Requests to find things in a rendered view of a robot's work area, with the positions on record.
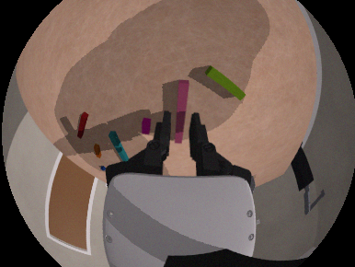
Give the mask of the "turquoise rod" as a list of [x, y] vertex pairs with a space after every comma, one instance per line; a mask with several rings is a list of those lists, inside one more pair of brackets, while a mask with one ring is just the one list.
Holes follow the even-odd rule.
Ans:
[[120, 155], [122, 161], [128, 161], [128, 156], [120, 142], [119, 137], [116, 134], [116, 131], [110, 131], [109, 133], [109, 139], [112, 142], [112, 144], [114, 145], [114, 147], [116, 148], [118, 154]]

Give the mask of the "dark red rod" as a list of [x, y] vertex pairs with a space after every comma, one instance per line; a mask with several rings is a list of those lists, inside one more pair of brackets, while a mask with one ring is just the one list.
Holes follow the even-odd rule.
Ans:
[[84, 130], [85, 130], [85, 127], [86, 127], [86, 121], [87, 121], [87, 118], [88, 118], [88, 114], [86, 112], [84, 112], [82, 115], [81, 115], [81, 119], [80, 119], [80, 123], [79, 123], [79, 128], [78, 128], [78, 134], [77, 136], [81, 139], [83, 134], [84, 134]]

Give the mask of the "small magenta block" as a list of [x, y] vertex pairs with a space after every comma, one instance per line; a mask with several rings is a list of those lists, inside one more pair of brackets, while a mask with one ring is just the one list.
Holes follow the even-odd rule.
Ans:
[[143, 118], [142, 121], [142, 134], [149, 134], [151, 126], [151, 119]]

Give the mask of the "pink rod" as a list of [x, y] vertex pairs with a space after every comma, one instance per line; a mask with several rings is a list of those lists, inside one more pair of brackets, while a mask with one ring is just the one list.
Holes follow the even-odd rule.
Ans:
[[179, 79], [178, 93], [177, 93], [177, 119], [176, 119], [175, 144], [182, 144], [188, 93], [189, 93], [189, 81]]

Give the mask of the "lime green rod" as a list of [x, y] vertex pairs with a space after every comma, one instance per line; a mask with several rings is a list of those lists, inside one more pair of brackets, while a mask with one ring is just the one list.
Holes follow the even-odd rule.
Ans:
[[206, 70], [205, 74], [220, 84], [222, 87], [227, 89], [229, 92], [231, 92], [239, 100], [241, 100], [246, 95], [237, 85], [235, 85], [230, 79], [213, 68], [211, 65]]

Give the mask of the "orange rod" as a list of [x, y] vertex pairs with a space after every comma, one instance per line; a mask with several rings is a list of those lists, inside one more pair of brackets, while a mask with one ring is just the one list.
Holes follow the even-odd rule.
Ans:
[[98, 144], [94, 145], [94, 150], [95, 150], [96, 156], [101, 158], [101, 151], [100, 151], [100, 147]]

